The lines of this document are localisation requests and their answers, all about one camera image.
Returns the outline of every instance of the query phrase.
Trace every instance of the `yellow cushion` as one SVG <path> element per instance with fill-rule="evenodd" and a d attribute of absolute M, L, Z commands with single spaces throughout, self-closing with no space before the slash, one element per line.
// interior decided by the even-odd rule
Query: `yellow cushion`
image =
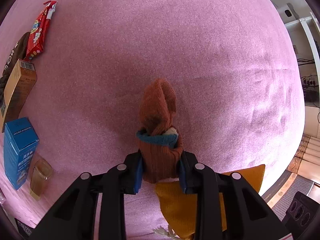
<path fill-rule="evenodd" d="M 265 167 L 266 166 L 262 164 L 236 172 L 239 172 L 255 191 L 259 192 Z M 190 237 L 196 229 L 197 195 L 184 194 L 178 181 L 157 183 L 156 194 L 160 201 L 161 212 L 168 224 L 179 237 L 183 239 Z M 222 194 L 220 194 L 220 206 L 222 230 L 224 231 L 227 229 L 227 222 Z"/>

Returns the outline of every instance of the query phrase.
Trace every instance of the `glass cup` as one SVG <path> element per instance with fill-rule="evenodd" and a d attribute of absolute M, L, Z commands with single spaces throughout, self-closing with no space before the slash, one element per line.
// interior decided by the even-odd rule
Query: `glass cup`
<path fill-rule="evenodd" d="M 30 182 L 30 195 L 39 200 L 41 194 L 45 191 L 48 180 L 52 175 L 52 167 L 47 161 L 41 159 L 36 162 Z"/>

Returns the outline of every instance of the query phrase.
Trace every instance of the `orange knitted sock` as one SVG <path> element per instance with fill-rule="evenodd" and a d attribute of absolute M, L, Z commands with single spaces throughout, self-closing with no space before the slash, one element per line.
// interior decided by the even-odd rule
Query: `orange knitted sock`
<path fill-rule="evenodd" d="M 173 87 L 163 79 L 156 79 L 145 89 L 140 106 L 140 121 L 149 136 L 162 135 L 172 127 L 176 115 L 176 94 Z M 144 180 L 156 183 L 161 179 L 176 178 L 176 164 L 183 151 L 182 136 L 174 149 L 138 139 L 144 160 Z"/>

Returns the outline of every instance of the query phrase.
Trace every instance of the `red snack package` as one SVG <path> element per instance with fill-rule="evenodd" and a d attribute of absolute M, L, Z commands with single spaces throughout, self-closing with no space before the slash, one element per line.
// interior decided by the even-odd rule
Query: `red snack package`
<path fill-rule="evenodd" d="M 23 59 L 25 61 L 32 60 L 35 55 L 43 51 L 45 34 L 50 25 L 51 16 L 56 10 L 57 2 L 47 1 L 44 5 L 44 10 L 40 13 L 31 29 L 28 40 L 27 55 Z"/>

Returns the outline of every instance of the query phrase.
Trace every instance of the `blue box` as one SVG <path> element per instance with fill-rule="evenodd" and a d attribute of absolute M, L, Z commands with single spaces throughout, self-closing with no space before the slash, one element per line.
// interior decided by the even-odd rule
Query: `blue box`
<path fill-rule="evenodd" d="M 4 129 L 4 170 L 17 190 L 27 180 L 31 159 L 39 138 L 26 117 L 7 122 Z"/>

